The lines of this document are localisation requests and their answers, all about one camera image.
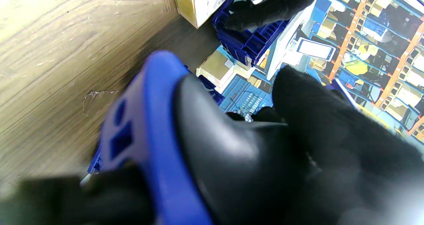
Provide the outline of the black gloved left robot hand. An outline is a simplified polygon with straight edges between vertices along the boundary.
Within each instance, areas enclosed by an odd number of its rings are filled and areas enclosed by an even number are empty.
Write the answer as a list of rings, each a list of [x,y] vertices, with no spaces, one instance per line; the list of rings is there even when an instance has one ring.
[[[240,0],[232,3],[224,27],[242,32],[276,21],[289,20],[315,0]]]

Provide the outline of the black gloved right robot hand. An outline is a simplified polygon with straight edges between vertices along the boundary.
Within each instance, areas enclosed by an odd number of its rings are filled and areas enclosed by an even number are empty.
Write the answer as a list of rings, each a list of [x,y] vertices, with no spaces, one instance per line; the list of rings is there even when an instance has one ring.
[[[252,122],[187,72],[139,78],[103,124],[102,172],[21,181],[2,225],[423,224],[418,150],[309,75],[282,68]]]

